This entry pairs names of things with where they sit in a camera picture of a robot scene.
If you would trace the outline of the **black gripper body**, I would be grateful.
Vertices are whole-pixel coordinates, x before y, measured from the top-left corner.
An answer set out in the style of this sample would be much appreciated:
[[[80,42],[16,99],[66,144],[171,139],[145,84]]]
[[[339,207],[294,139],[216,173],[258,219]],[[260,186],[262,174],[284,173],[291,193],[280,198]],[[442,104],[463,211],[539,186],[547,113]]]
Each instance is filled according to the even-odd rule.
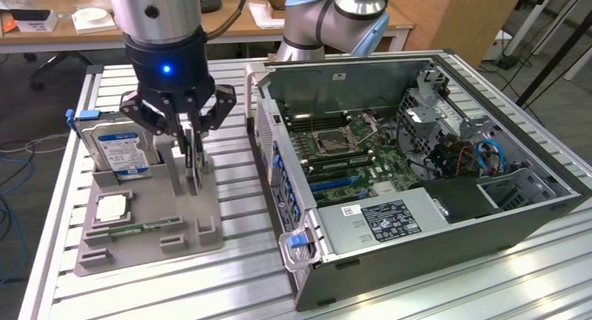
[[[173,43],[141,43],[129,35],[123,35],[123,38],[141,90],[172,94],[195,91],[199,96],[213,94],[215,81],[208,73],[201,28]]]

